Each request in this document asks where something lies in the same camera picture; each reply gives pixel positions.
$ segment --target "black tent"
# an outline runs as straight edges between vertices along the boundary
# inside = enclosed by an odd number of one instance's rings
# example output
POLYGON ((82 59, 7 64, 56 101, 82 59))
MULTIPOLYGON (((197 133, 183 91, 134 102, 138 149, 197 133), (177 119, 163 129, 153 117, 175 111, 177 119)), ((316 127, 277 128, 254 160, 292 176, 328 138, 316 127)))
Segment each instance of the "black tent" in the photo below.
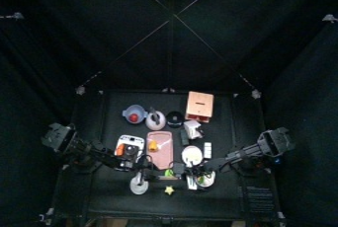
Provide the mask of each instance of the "black tent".
POLYGON ((289 128, 297 147, 277 172, 286 222, 338 224, 338 0, 0 1, 2 226, 36 226, 54 204, 59 162, 40 141, 51 123, 76 121, 105 141, 114 106, 149 92, 159 106, 182 105, 187 91, 231 97, 242 141, 260 122, 289 128))

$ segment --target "toy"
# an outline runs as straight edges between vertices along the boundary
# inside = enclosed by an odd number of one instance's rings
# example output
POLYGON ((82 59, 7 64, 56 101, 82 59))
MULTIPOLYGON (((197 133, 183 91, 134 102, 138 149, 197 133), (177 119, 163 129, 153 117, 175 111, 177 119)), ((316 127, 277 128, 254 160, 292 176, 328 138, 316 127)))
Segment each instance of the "toy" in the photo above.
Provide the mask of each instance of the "toy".
POLYGON ((122 112, 122 116, 131 123, 137 124, 145 120, 145 118, 149 116, 149 113, 145 111, 142 106, 133 105, 122 112))
POLYGON ((197 120, 189 120, 185 122, 183 125, 189 139, 203 137, 203 130, 201 129, 201 123, 197 120))
POLYGON ((209 122, 213 117, 213 104, 213 95, 190 91, 185 118, 209 122))
POLYGON ((146 126, 151 130, 161 130, 166 126, 166 117, 163 113, 155 111, 154 108, 151 108, 150 114, 147 116, 146 126))
POLYGON ((174 188, 173 188, 173 186, 167 186, 165 192, 166 192, 169 195, 171 195, 171 194, 174 193, 174 188))

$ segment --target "black floor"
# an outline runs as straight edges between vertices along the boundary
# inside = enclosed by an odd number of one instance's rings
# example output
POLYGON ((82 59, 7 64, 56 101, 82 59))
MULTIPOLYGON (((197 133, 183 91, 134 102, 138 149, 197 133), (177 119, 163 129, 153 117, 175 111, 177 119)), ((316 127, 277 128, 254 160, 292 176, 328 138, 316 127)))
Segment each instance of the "black floor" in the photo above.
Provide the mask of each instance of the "black floor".
MULTIPOLYGON (((167 114, 179 111, 185 114, 187 93, 135 93, 103 92, 80 97, 72 123, 79 135, 86 140, 101 140, 114 149, 123 134, 147 138, 151 132, 146 125, 133 125, 122 117, 122 111, 134 104, 146 109, 154 107, 167 114)), ((206 136, 193 141, 202 149, 203 142, 213 143, 213 158, 245 145, 257 143, 265 130, 261 102, 251 95, 215 95, 214 114, 209 123, 202 124, 206 136)), ((163 129, 173 134, 174 159, 181 161, 179 130, 163 129)), ((56 188, 56 214, 59 217, 86 215, 93 217, 150 218, 173 217, 177 226, 189 226, 183 219, 194 220, 190 224, 202 224, 202 220, 233 220, 249 217, 243 192, 246 186, 269 186, 272 177, 243 181, 235 172, 218 174, 215 184, 207 191, 186 189, 186 182, 171 181, 151 183, 143 195, 130 191, 134 173, 117 172, 102 166, 91 175, 80 175, 66 170, 60 172, 56 188), (171 196, 165 193, 166 186, 173 186, 171 196)))

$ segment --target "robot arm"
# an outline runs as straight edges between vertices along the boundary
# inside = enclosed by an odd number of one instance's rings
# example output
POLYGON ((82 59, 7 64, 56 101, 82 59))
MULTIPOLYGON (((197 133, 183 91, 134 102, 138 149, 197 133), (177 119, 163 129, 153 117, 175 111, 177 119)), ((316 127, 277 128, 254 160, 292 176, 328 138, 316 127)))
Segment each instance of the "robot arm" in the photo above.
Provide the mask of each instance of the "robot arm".
POLYGON ((268 130, 260 136, 258 143, 245 147, 242 150, 227 154, 225 158, 213 159, 203 164, 205 172, 225 172, 229 164, 241 162, 245 158, 269 156, 277 158, 284 152, 294 149, 290 141, 289 130, 284 127, 268 130))
POLYGON ((42 138, 43 144, 52 147, 63 156, 72 155, 70 165, 78 165, 84 169, 95 161, 119 171, 135 169, 135 163, 125 156, 115 156, 115 152, 105 148, 102 143, 90 143, 78 137, 74 126, 63 126, 58 123, 51 124, 51 130, 42 138))

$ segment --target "small figurine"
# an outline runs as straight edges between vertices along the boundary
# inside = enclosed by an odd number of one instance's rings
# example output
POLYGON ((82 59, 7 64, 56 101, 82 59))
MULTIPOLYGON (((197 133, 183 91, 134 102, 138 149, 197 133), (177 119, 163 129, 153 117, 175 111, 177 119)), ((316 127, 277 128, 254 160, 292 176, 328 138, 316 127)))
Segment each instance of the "small figurine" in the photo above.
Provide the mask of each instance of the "small figurine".
POLYGON ((171 194, 174 193, 174 188, 173 188, 173 186, 167 186, 165 192, 166 192, 169 195, 171 195, 171 194))

